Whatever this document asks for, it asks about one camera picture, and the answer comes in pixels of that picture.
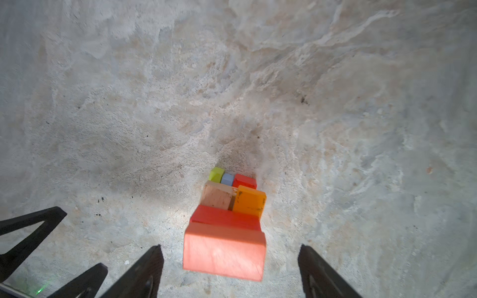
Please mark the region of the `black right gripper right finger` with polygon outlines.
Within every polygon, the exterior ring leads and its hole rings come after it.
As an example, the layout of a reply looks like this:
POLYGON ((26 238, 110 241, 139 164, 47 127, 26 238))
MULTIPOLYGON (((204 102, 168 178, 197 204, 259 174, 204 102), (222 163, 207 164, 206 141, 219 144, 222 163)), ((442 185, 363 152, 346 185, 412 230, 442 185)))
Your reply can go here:
POLYGON ((298 265, 306 298, 362 298, 312 247, 301 246, 298 265))

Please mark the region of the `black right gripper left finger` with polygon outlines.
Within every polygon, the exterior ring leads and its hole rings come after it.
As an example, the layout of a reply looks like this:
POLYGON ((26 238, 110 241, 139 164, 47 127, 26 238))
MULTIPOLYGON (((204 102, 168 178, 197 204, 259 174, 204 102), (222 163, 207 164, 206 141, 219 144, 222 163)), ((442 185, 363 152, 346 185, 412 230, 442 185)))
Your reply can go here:
POLYGON ((152 246, 102 298, 156 298, 163 265, 161 246, 152 246))

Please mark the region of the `red wood block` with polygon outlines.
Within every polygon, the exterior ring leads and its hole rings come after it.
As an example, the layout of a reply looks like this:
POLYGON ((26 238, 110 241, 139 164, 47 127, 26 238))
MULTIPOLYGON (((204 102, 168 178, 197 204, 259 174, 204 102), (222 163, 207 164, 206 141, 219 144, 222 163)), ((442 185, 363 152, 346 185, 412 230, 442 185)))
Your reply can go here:
POLYGON ((233 187, 245 186, 252 189, 257 189, 257 181, 248 176, 236 174, 232 183, 233 187))
POLYGON ((260 220, 256 216, 199 205, 190 218, 190 223, 217 225, 262 231, 260 220))

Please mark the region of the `yellow orange wood block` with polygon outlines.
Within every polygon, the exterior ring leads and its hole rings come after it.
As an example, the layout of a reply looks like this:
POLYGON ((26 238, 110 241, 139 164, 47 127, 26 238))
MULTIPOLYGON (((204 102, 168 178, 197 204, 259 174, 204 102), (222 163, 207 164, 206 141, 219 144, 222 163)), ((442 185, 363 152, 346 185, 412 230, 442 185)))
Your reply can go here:
POLYGON ((266 201, 265 192, 247 186, 239 186, 232 211, 261 219, 266 201))

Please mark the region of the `plain beige wood block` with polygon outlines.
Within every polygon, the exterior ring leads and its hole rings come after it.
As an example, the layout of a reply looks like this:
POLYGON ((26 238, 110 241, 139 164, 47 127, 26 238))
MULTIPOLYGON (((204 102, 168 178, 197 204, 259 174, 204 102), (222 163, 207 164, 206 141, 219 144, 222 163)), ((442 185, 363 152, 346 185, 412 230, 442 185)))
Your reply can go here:
POLYGON ((231 211, 237 195, 237 188, 207 181, 203 187, 200 205, 231 211))

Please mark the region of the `lime green wood block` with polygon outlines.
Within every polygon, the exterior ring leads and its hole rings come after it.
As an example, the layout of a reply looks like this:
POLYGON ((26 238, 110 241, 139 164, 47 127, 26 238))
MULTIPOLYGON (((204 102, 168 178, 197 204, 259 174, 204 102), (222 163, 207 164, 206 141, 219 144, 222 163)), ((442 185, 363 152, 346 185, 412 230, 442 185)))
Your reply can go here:
POLYGON ((214 167, 209 174, 208 180, 215 183, 221 183, 224 174, 225 170, 223 168, 214 167))

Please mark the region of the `light blue wood block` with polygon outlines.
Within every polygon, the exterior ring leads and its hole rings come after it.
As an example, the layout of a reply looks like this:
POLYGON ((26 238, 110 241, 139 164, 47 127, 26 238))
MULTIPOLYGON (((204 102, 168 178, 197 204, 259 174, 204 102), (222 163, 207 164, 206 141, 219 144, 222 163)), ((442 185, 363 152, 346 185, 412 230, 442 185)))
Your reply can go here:
POLYGON ((221 178, 221 184, 227 185, 227 186, 233 186, 234 183, 234 175, 224 173, 221 178))

